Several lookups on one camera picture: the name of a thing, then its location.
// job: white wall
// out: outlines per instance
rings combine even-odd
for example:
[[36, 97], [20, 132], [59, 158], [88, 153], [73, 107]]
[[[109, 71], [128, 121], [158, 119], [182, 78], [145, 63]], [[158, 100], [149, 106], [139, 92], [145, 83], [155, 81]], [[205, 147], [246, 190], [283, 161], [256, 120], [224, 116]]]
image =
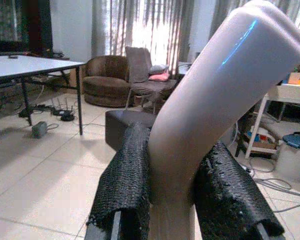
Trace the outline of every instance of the white wall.
[[92, 0], [50, 0], [53, 49], [72, 61], [91, 58]]
[[201, 52], [209, 40], [216, 1], [217, 0], [194, 0], [189, 37], [190, 50], [188, 62], [194, 61], [196, 52]]

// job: curtain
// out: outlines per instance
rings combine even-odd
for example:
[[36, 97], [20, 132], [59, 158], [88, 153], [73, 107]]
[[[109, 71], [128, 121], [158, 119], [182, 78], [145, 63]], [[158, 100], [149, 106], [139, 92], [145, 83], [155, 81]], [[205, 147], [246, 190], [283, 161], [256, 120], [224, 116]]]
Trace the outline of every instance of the curtain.
[[21, 41], [21, 23], [21, 1], [0, 0], [0, 41]]
[[124, 56], [125, 46], [142, 47], [150, 51], [153, 65], [175, 70], [179, 54], [188, 55], [193, 2], [93, 0], [92, 57]]
[[[283, 11], [300, 29], [300, 0], [268, 0]], [[216, 0], [215, 10], [210, 30], [210, 38], [229, 13], [243, 6], [249, 0]]]

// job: pink pillow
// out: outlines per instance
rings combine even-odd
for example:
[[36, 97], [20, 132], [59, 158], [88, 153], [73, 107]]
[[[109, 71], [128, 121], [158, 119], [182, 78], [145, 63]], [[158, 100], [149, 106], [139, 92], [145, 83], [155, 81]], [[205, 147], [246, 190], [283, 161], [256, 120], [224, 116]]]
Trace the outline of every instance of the pink pillow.
[[166, 82], [166, 81], [168, 81], [169, 76], [170, 76], [169, 72], [166, 71], [166, 72], [161, 73], [161, 74], [151, 75], [149, 77], [149, 80], [150, 81], [155, 81], [155, 82]]

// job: curved white tube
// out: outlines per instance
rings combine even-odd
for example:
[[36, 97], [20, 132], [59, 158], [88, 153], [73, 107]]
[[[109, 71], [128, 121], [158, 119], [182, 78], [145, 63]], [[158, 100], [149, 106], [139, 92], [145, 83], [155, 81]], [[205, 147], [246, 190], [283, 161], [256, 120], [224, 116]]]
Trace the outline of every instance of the curved white tube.
[[159, 112], [149, 138], [152, 240], [193, 238], [192, 183], [219, 137], [300, 63], [300, 31], [274, 5], [232, 11]]

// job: black mesh fabric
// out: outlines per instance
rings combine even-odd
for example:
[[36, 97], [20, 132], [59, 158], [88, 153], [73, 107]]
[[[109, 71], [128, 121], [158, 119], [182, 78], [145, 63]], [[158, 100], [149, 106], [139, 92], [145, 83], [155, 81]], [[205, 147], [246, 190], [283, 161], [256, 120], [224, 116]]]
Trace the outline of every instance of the black mesh fabric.
[[149, 134], [141, 123], [127, 128], [122, 148], [100, 177], [87, 224], [109, 231], [114, 213], [122, 211], [125, 239], [148, 239]]
[[221, 142], [200, 165], [194, 201], [203, 239], [253, 240], [258, 223], [269, 236], [284, 232], [253, 179]]

